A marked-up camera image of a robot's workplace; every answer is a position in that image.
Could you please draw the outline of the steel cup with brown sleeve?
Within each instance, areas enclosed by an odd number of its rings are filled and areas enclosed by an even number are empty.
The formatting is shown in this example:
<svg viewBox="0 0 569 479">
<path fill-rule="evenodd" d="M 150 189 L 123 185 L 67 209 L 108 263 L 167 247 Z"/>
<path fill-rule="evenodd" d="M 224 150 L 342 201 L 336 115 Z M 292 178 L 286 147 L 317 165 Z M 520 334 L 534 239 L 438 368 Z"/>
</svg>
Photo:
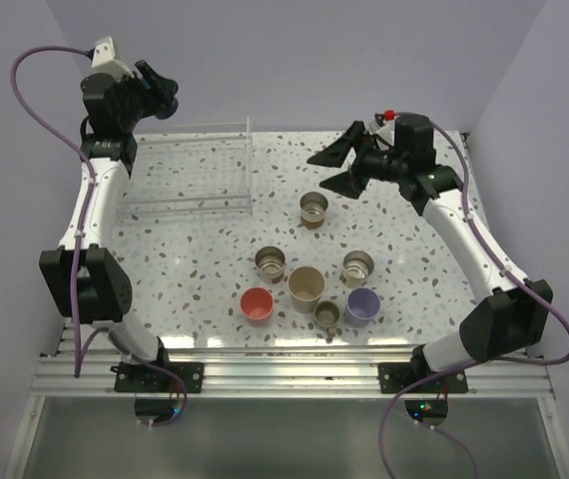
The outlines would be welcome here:
<svg viewBox="0 0 569 479">
<path fill-rule="evenodd" d="M 327 198 L 319 192 L 308 192 L 299 199 L 300 221 L 309 230 L 320 228 L 328 209 Z"/>
</svg>

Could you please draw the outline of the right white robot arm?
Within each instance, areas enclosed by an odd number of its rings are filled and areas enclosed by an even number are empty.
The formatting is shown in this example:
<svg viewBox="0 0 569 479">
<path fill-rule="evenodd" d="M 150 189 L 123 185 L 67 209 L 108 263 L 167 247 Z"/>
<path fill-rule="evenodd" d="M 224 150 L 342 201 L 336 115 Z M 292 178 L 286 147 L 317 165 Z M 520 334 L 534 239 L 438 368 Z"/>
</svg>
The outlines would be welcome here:
<svg viewBox="0 0 569 479">
<path fill-rule="evenodd" d="M 475 307 L 457 331 L 416 347 L 406 381 L 432 391 L 445 371 L 484 363 L 536 344 L 542 337 L 553 292 L 545 280 L 532 280 L 516 266 L 477 219 L 468 197 L 468 173 L 438 164 L 434 139 L 440 133 L 428 117 L 383 114 L 393 118 L 393 140 L 355 121 L 308 163 L 339 168 L 320 186 L 357 199 L 369 181 L 396 184 L 400 195 L 439 234 L 468 281 Z"/>
</svg>

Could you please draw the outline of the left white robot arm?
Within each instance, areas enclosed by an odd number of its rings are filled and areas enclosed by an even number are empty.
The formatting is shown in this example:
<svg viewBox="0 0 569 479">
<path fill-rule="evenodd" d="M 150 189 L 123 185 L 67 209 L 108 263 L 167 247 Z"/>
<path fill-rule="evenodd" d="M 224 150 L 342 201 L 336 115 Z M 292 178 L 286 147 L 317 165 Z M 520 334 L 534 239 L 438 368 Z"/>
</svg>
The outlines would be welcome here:
<svg viewBox="0 0 569 479">
<path fill-rule="evenodd" d="M 137 155 L 134 130 L 146 118 L 173 116 L 178 91 L 176 81 L 144 60 L 137 62 L 135 72 L 98 67 L 82 81 L 87 116 L 76 147 L 81 160 L 78 198 L 58 246 L 39 258 L 59 312 L 72 321 L 75 366 L 82 366 L 90 344 L 81 337 L 82 326 L 89 325 L 107 334 L 127 362 L 142 362 L 137 378 L 154 392 L 170 385 L 173 368 L 159 358 L 161 340 L 132 312 L 131 280 L 108 241 Z"/>
</svg>

